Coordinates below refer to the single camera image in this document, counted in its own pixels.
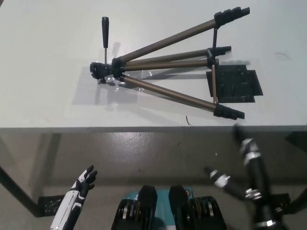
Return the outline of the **black and white right hand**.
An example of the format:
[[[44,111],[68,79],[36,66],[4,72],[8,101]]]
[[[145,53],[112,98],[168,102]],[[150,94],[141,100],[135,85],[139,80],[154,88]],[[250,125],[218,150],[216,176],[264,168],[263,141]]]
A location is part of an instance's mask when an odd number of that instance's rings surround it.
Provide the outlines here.
[[[249,138],[240,125],[234,125],[232,133],[249,176],[249,187],[242,187],[231,176],[212,167],[206,166],[204,171],[216,187],[241,201],[250,201],[255,205],[252,221],[255,230],[274,228],[278,218],[272,204],[269,179],[260,149],[255,139]]]

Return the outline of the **white and black left hand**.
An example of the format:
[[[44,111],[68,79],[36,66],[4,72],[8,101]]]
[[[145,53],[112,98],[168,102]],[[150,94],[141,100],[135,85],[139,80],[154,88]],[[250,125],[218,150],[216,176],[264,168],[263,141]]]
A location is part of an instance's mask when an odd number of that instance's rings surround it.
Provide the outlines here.
[[[65,194],[50,226],[51,230],[74,229],[88,192],[94,188],[97,171],[94,166],[84,170]]]

